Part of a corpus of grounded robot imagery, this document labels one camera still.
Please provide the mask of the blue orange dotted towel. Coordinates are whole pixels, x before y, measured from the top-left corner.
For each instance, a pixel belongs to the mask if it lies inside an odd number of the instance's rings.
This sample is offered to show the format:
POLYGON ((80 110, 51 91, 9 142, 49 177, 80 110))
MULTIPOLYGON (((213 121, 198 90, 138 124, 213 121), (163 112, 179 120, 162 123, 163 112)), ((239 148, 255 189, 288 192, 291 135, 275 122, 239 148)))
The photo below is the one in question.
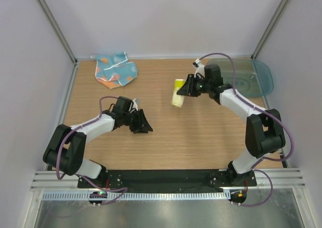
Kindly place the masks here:
POLYGON ((138 69, 126 52, 91 55, 96 61, 95 78, 109 89, 123 87, 138 77, 138 69))

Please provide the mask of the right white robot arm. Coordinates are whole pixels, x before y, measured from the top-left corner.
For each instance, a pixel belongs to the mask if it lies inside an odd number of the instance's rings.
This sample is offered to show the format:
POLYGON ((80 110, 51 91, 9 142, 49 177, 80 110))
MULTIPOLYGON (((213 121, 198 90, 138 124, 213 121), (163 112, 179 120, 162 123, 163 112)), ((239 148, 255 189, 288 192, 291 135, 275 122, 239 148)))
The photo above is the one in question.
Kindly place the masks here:
POLYGON ((175 89, 179 96, 198 97, 208 94, 219 105, 227 107, 246 123, 246 150, 227 166, 227 181, 237 186, 251 176, 261 160, 285 146, 285 135, 280 113, 276 109, 266 110, 239 94, 222 78, 203 78, 200 74, 189 74, 185 83, 175 89))

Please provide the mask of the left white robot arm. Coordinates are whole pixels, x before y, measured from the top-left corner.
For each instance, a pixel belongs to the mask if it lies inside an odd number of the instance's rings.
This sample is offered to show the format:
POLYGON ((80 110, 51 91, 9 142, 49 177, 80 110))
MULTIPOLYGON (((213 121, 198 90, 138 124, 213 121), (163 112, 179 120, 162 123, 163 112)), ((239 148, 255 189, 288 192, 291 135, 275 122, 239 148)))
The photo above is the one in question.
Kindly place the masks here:
POLYGON ((103 187, 107 181, 104 167, 84 158, 85 147, 93 139, 123 125, 128 126, 133 133, 153 131, 142 109, 105 110, 86 123, 57 126, 44 152, 43 162, 66 175, 85 176, 96 188, 103 187))

